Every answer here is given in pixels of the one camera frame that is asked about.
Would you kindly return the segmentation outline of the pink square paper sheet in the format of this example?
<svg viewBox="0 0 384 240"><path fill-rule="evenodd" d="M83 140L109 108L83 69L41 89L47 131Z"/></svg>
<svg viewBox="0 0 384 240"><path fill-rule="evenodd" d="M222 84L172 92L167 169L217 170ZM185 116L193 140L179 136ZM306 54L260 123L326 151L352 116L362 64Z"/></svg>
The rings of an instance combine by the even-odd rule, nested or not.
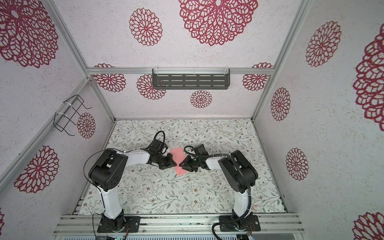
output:
<svg viewBox="0 0 384 240"><path fill-rule="evenodd" d="M170 154L173 155L173 160L177 164L177 166L175 167L175 171L177 173L177 176L187 174L188 171L182 169L182 167L179 166L186 158L186 155L185 155L185 152L183 151L183 148L180 147L180 148L172 149L172 150L170 150Z"/></svg>

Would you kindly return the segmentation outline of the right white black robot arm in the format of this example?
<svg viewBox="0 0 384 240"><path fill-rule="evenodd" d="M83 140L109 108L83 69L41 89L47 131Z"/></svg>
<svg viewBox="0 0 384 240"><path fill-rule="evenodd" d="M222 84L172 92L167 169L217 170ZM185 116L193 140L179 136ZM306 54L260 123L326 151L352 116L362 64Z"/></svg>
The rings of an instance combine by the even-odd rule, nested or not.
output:
<svg viewBox="0 0 384 240"><path fill-rule="evenodd" d="M187 154L179 166L188 172L196 172L198 168L210 171L221 170L230 187L235 191L234 218L246 218L251 213L251 192L258 173L241 151L214 155Z"/></svg>

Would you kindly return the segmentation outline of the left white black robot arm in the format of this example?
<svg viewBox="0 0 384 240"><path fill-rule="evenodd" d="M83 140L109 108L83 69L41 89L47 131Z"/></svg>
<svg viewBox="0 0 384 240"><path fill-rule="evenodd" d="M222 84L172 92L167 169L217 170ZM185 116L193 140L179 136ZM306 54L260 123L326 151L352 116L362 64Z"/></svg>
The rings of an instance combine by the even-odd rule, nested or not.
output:
<svg viewBox="0 0 384 240"><path fill-rule="evenodd" d="M127 166L149 164L161 170L175 167L177 164L168 151L165 153L147 150L119 151L105 149L89 171L92 184L101 191L104 204L103 215L115 220L123 212L119 202L118 185Z"/></svg>

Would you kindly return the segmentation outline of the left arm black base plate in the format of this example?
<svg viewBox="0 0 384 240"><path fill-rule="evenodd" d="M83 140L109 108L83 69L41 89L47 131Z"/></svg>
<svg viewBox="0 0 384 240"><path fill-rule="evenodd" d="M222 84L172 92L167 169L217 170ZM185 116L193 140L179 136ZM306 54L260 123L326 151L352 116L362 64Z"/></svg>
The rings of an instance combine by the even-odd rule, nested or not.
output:
<svg viewBox="0 0 384 240"><path fill-rule="evenodd" d="M118 216L115 220L102 215L97 233L137 233L141 217Z"/></svg>

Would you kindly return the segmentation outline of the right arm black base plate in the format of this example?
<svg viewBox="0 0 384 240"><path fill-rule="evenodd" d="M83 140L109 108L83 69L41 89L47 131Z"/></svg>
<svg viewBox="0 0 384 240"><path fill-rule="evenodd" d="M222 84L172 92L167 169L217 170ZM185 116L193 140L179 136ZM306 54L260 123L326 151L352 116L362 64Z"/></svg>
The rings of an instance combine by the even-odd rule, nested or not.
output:
<svg viewBox="0 0 384 240"><path fill-rule="evenodd" d="M259 232L261 225L258 217L250 213L242 220L220 225L221 232Z"/></svg>

